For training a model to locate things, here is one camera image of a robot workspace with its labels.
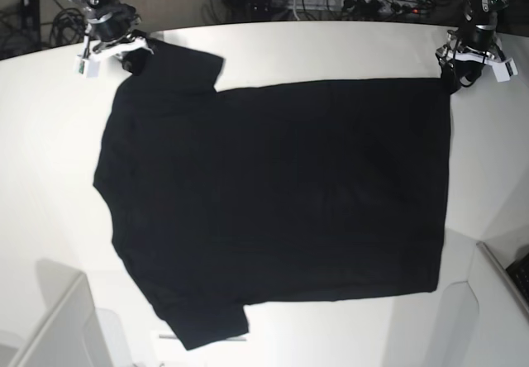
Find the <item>black T-shirt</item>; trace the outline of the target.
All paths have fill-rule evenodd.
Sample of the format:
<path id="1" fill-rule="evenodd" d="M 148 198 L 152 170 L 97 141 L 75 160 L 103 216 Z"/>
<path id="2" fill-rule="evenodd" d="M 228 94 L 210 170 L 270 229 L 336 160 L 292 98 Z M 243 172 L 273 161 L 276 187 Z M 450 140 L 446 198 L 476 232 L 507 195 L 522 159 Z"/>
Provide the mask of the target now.
<path id="1" fill-rule="evenodd" d="M 221 57 L 159 42 L 117 88 L 93 185 L 156 315 L 194 350 L 266 302 L 436 290 L 449 188 L 439 79 L 218 92 Z"/>

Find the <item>black keyboard at right edge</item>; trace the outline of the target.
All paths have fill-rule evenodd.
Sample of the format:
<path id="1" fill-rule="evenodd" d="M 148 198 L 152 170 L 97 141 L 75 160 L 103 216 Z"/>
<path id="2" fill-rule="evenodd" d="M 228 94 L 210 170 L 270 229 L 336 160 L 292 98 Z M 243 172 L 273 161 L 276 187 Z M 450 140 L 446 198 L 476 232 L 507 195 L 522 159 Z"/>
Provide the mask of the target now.
<path id="1" fill-rule="evenodd" d="M 524 259 L 515 261 L 507 267 L 509 277 L 526 301 L 529 300 L 528 265 L 528 256 L 526 256 Z"/>

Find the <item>white partition lower right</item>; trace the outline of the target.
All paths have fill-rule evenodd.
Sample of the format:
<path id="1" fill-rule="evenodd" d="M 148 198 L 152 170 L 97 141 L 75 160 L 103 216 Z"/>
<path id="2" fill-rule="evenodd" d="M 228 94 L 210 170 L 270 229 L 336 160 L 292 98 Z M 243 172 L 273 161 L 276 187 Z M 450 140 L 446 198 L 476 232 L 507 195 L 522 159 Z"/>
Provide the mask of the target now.
<path id="1" fill-rule="evenodd" d="M 427 364 L 528 365 L 528 305 L 483 242 L 468 278 L 442 294 Z"/>

